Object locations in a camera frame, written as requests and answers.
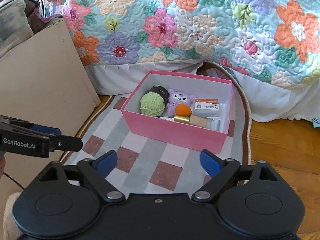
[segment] person's hand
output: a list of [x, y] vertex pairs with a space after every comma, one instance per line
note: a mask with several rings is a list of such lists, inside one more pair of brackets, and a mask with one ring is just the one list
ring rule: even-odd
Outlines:
[[0, 160], [0, 179], [1, 179], [1, 176], [3, 175], [4, 166], [5, 166], [5, 158], [3, 157]]

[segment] pink flower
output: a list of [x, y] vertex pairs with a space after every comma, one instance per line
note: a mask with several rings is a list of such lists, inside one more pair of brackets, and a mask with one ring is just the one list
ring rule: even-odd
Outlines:
[[243, 67], [233, 67], [232, 69], [235, 70], [235, 71], [240, 72], [241, 74], [250, 76], [249, 72]]
[[226, 57], [220, 58], [220, 64], [225, 66], [225, 67], [232, 68], [232, 65], [231, 65], [230, 61]]
[[176, 36], [177, 26], [172, 15], [167, 14], [167, 10], [158, 8], [155, 15], [146, 18], [143, 30], [149, 34], [148, 42], [155, 47], [167, 46], [175, 48], [178, 43]]
[[63, 7], [63, 18], [67, 24], [68, 31], [77, 31], [84, 25], [84, 16], [92, 12], [87, 6], [80, 5], [73, 0]]

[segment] purple plush toy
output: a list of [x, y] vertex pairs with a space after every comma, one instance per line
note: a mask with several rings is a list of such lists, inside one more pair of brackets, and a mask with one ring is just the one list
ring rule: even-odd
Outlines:
[[169, 117], [174, 117], [175, 109], [177, 104], [184, 104], [186, 106], [191, 106], [192, 102], [196, 99], [196, 96], [188, 96], [184, 93], [174, 91], [173, 89], [168, 89], [169, 92], [169, 103], [167, 104], [167, 115]]

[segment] gold bottle cap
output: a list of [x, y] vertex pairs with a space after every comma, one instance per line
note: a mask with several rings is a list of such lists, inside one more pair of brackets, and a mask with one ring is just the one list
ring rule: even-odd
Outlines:
[[189, 124], [190, 118], [187, 117], [187, 116], [175, 115], [173, 120], [175, 122], [181, 122], [181, 123]]

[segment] plush toy face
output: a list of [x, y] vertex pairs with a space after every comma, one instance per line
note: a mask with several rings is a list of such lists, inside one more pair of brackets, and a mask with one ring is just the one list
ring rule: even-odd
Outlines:
[[171, 104], [184, 104], [191, 106], [192, 102], [196, 99], [196, 96], [188, 96], [184, 93], [173, 91], [172, 89], [168, 90], [169, 92], [169, 103]]

